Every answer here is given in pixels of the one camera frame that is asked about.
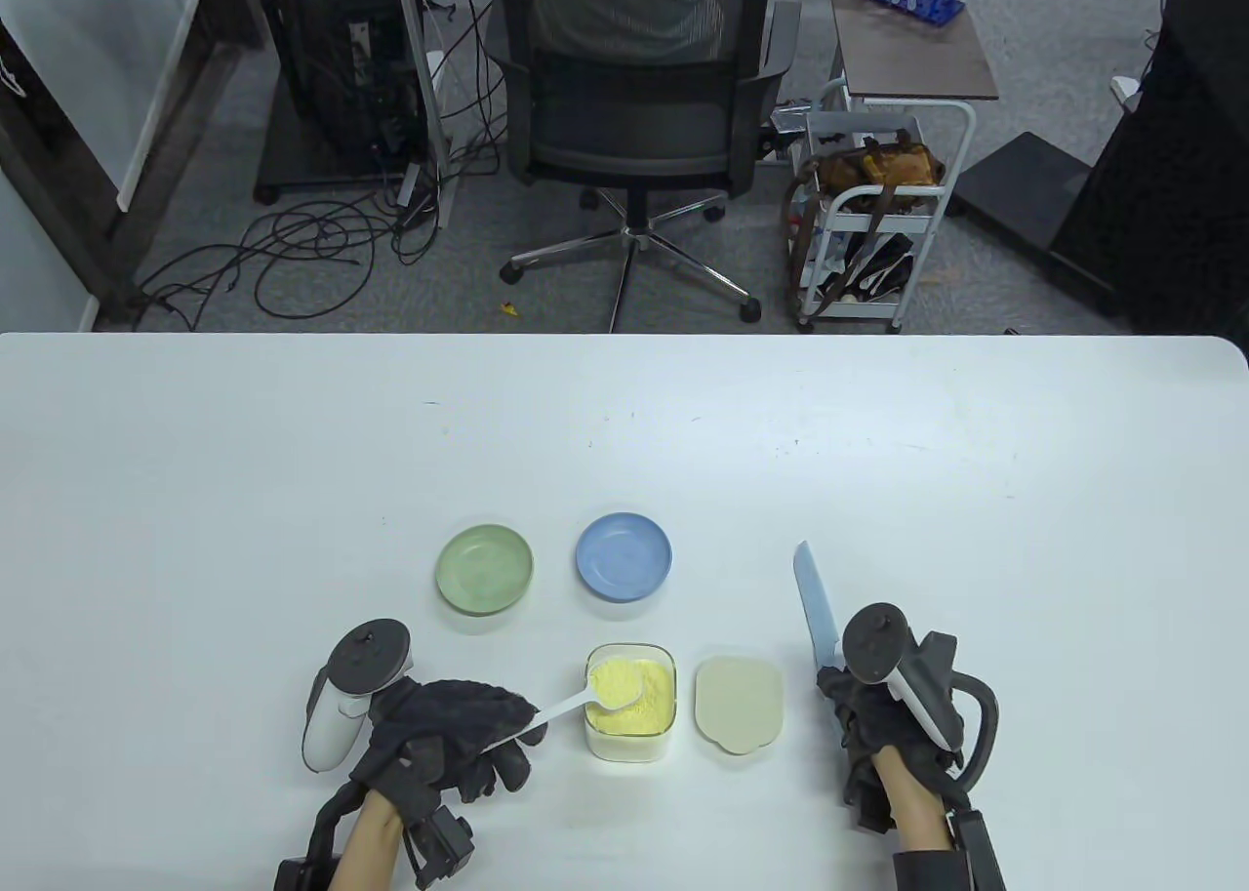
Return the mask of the person's left hand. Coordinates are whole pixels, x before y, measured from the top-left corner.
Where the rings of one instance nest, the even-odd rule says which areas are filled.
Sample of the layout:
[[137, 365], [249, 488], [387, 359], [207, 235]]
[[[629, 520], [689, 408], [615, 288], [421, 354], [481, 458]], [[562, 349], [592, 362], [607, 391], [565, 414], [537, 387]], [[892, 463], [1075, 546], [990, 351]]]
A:
[[536, 715], [535, 705], [497, 685], [402, 677], [375, 694], [368, 749], [351, 776], [378, 791], [380, 775], [397, 764], [410, 774], [403, 789], [413, 800], [456, 790], [472, 804], [497, 786], [518, 792], [532, 771], [525, 749], [547, 735], [545, 725], [528, 727]]

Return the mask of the person's right hand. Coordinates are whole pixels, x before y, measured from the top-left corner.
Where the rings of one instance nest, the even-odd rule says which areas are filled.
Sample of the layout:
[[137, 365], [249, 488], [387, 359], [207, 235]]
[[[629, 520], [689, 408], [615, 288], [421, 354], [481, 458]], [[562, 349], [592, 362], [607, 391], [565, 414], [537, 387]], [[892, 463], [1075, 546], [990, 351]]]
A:
[[967, 790], [955, 782], [949, 769], [955, 754], [938, 749], [906, 704], [892, 699], [888, 687], [866, 685], [847, 669], [818, 669], [817, 686], [843, 729], [849, 774], [844, 802], [857, 811], [861, 829], [886, 834], [894, 827], [893, 814], [873, 759], [884, 749], [896, 749], [906, 770], [932, 794], [940, 797], [943, 810], [967, 811], [972, 804]]

